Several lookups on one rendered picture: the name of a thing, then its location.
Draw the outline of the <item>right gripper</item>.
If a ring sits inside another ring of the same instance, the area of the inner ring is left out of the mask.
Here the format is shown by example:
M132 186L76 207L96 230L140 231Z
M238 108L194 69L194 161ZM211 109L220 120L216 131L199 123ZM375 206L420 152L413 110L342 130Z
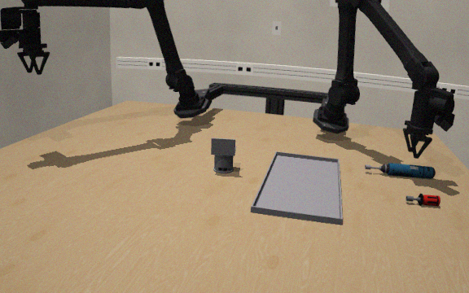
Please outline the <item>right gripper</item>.
M33 28L33 29L35 29L35 34L36 34L36 45L19 45L19 49L23 48L23 52L17 52L17 55L20 57L20 60L22 61L28 73L32 72L33 67L34 67L37 75L41 75L50 52L44 52L44 50L42 50L42 48L47 48L47 44L41 44L41 29L40 28ZM24 60L24 56L30 57L32 61L30 64L30 68L28 68L28 65L26 64ZM42 56L44 57L42 60L42 65L39 70L37 67L35 57L42 57Z

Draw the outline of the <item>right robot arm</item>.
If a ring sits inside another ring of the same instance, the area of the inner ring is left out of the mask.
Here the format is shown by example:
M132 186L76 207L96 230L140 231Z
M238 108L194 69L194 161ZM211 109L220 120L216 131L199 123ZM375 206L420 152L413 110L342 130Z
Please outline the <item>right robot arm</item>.
M168 18L164 8L164 0L21 0L23 8L2 8L0 42L7 49L19 41L19 45L36 44L35 29L40 27L40 12L38 7L118 7L118 8L147 8L151 21L156 31L164 57L167 76L166 84L174 92L179 92L179 102L176 111L201 109L205 97L199 97L195 92L193 80L186 74L179 59L177 48L169 26ZM28 5L28 7L26 6ZM148 6L148 7L147 7ZM21 10L27 9L27 10ZM20 11L19 11L20 10ZM23 28L21 26L21 13L23 16ZM16 30L3 30L16 29ZM187 92L188 91L188 92Z

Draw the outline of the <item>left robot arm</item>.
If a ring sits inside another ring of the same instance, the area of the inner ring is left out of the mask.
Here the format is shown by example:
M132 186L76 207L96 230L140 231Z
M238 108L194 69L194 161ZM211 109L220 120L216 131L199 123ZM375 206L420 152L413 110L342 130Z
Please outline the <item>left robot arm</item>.
M430 111L424 112L422 128L433 129L435 122L447 132L454 123L454 94L436 88L439 72L379 2L382 0L335 0L339 9L337 70L328 91L330 101L328 100L325 110L324 107L319 107L318 120L345 127L347 114L343 107L346 104L354 105L360 98L357 79L353 76L356 16L359 9L378 29L408 72L413 82L412 89L416 90L413 107Z

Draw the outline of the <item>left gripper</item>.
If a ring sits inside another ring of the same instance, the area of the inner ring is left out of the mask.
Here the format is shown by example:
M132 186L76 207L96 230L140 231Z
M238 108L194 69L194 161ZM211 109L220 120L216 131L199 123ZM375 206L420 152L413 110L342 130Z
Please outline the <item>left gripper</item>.
M413 107L410 121L405 120L405 125L407 125L407 128L403 129L406 144L407 144L407 147L408 147L408 152L413 152L413 155L414 155L415 159L418 159L421 156L423 151L426 149L426 147L432 141L432 138L429 138L426 135L432 134L433 129L422 128L424 112L430 112L430 111L429 110L420 110L420 109L417 109L417 108ZM421 132L421 131L425 131L425 132ZM410 140L409 140L408 134L410 134ZM411 141L411 146L412 147L410 147L410 141ZM418 154L416 153L416 146L418 144L418 142L416 142L416 141L425 142L423 144L423 146L421 147L421 149L419 150Z

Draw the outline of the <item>red-handled nut driver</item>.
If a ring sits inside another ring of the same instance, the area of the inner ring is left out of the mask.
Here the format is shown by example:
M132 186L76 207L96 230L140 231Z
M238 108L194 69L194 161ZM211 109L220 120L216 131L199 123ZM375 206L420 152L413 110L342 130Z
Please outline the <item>red-handled nut driver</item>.
M413 202L414 200L418 201L419 206L423 205L430 205L430 206L439 206L441 203L441 198L440 196L435 196L435 195L423 195L420 194L419 198L414 198L414 196L406 196L405 198L406 201L411 201Z

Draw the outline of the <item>grey metal bracket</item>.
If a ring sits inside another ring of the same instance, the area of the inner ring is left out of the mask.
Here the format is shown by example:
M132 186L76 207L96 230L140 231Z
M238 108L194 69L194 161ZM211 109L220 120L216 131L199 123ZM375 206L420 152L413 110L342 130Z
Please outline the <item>grey metal bracket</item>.
M235 139L212 138L211 155L235 156Z

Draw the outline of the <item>blue electric nut driver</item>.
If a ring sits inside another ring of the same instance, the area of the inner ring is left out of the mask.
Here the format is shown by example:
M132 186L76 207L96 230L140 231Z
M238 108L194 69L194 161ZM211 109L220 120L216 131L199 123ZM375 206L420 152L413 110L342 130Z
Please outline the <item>blue electric nut driver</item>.
M391 176L400 177L417 177L417 178L434 178L436 171L433 167L409 165L409 164L394 164L388 163L379 167L371 167L371 165L365 165L365 169L379 168L383 173Z

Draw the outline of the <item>grey cylinder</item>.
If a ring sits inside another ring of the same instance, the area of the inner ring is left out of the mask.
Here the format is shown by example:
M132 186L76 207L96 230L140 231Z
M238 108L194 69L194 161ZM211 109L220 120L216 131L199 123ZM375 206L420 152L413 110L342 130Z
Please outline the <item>grey cylinder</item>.
M232 155L214 155L213 171L216 173L232 173L233 156Z

